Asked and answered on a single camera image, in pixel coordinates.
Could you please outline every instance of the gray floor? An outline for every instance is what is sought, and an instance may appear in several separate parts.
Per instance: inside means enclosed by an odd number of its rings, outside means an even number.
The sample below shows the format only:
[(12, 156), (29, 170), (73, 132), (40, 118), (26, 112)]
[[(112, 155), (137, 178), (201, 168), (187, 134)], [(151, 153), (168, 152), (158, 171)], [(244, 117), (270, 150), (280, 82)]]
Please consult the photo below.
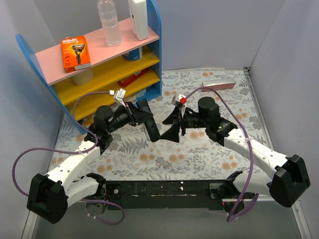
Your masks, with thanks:
[[(116, 221), (119, 211), (107, 211), (103, 217)], [(231, 223), (225, 215), (206, 209), (132, 209), (117, 226), (109, 226), (85, 213), (85, 204), (69, 208), (57, 224), (38, 217), (33, 239), (299, 239), (291, 208), (276, 202), (258, 202), (246, 216)]]

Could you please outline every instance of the clear water bottle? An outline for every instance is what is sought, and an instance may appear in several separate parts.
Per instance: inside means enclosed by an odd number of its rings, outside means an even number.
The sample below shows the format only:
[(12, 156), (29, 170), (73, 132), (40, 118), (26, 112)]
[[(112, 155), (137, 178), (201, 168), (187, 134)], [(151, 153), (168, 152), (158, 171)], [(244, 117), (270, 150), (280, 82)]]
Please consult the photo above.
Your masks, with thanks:
[(99, 0), (98, 11), (105, 32), (106, 43), (109, 46), (120, 45), (122, 37), (114, 2), (112, 0)]

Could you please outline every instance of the floral pattern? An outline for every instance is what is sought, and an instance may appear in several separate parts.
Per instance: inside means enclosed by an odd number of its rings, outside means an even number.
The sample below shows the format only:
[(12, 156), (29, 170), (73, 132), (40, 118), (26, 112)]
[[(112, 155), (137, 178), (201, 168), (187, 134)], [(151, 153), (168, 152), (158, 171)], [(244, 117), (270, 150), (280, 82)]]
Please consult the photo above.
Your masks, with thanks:
[[(169, 126), (161, 122), (172, 112), (171, 100), (175, 94), (188, 95), (201, 82), (209, 79), (235, 78), (233, 89), (219, 91), (248, 133), (257, 141), (266, 144), (261, 123), (256, 114), (251, 93), (241, 70), (189, 70), (163, 71), (162, 96), (149, 102), (160, 133)], [(221, 115), (234, 121), (220, 99), (212, 92), (196, 92), (187, 101), (187, 106), (197, 111), (197, 101), (203, 96), (212, 96), (220, 106)], [(103, 155), (79, 175), (96, 172), (107, 180), (197, 180), (224, 179), (236, 170), (248, 172), (249, 161), (238, 153), (211, 141), (201, 129), (188, 129), (180, 136), (180, 143), (160, 140), (147, 141), (144, 127), (127, 125), (112, 133), (113, 142)], [(56, 148), (75, 150), (83, 135), (64, 116)], [(68, 155), (54, 153), (49, 167), (62, 163)], [(254, 173), (263, 173), (257, 166)]]

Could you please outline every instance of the orange box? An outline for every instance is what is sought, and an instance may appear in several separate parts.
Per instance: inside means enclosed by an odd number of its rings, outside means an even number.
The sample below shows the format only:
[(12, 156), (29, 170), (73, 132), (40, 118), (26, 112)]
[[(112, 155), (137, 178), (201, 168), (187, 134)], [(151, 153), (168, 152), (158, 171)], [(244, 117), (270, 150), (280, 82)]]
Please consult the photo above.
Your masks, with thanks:
[(85, 36), (67, 37), (61, 40), (61, 49), (66, 73), (91, 66)]

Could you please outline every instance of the blue shelf frame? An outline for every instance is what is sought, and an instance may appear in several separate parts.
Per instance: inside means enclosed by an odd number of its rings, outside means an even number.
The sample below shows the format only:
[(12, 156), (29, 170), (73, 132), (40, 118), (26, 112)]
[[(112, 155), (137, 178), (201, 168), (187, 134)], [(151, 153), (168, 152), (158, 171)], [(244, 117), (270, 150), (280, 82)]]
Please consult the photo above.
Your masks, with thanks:
[[(161, 95), (161, 19), (160, 19), (160, 12), (159, 9), (155, 3), (155, 0), (147, 0), (147, 12), (148, 12), (148, 25), (149, 27), (159, 36), (159, 40), (154, 41), (150, 44), (148, 44), (148, 47), (151, 51), (154, 52), (154, 54), (159, 58), (159, 62), (155, 65), (151, 66), (152, 70), (156, 73), (156, 75), (159, 77), (160, 81), (151, 85), (147, 88), (146, 93), (143, 97), (138, 98), (138, 100), (147, 99), (147, 101), (150, 101), (158, 96)], [(76, 120), (72, 116), (72, 112), (69, 111), (69, 109), (64, 106), (55, 90), (54, 85), (49, 86), (45, 80), (43, 71), (41, 69), (41, 66), (39, 64), (39, 61), (35, 55), (35, 52), (32, 50), (28, 42), (25, 40), (25, 38), (21, 34), (17, 34), (15, 36), (16, 41), (24, 54), (25, 58), (27, 59), (28, 63), (36, 73), (36, 75), (39, 77), (41, 82), (45, 85), (49, 93), (54, 97), (54, 99), (58, 102), (58, 104), (61, 106), (63, 111), (66, 113), (66, 115), (70, 118), (70, 120), (73, 122), (73, 124), (77, 127), (77, 129), (81, 132), (81, 134), (85, 134), (86, 131), (80, 128), (76, 124)]]

